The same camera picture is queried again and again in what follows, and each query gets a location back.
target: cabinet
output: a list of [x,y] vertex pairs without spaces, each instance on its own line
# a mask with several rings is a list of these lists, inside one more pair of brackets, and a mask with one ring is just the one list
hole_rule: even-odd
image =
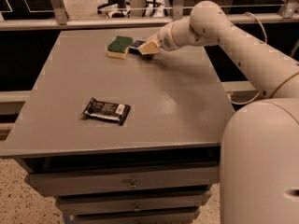
[[[193,220],[219,182],[233,108],[205,50],[161,51],[151,61],[106,55],[116,35],[157,30],[61,32],[0,147],[76,223]],[[124,125],[82,117],[91,97],[130,105]]]

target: drawer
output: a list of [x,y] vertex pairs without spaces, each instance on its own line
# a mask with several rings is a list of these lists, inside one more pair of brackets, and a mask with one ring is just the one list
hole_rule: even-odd
[[182,208],[115,215],[75,217],[76,224],[151,224],[168,221],[192,221],[199,215],[199,208]]
[[211,185],[219,182],[219,166],[159,165],[28,175],[26,182],[43,196],[67,196],[141,189]]
[[57,207],[68,215],[88,215],[121,212],[142,212],[203,205],[210,197],[202,187],[155,189],[98,195],[82,195],[57,200]]

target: candy bar wrapper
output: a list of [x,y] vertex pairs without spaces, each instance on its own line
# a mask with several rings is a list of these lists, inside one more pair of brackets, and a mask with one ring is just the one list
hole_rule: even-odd
[[83,111],[83,115],[101,120],[115,121],[120,125],[125,122],[129,111],[129,105],[115,104],[104,101],[97,101],[92,98]]

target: black panel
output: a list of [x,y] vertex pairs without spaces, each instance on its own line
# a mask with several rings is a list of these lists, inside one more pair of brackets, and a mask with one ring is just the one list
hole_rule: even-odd
[[0,91],[29,91],[59,31],[0,32]]

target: scrub pad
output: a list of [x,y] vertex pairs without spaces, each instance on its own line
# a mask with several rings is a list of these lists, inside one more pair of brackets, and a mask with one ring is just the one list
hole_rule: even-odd
[[107,48],[108,57],[126,59],[133,39],[128,36],[117,36]]

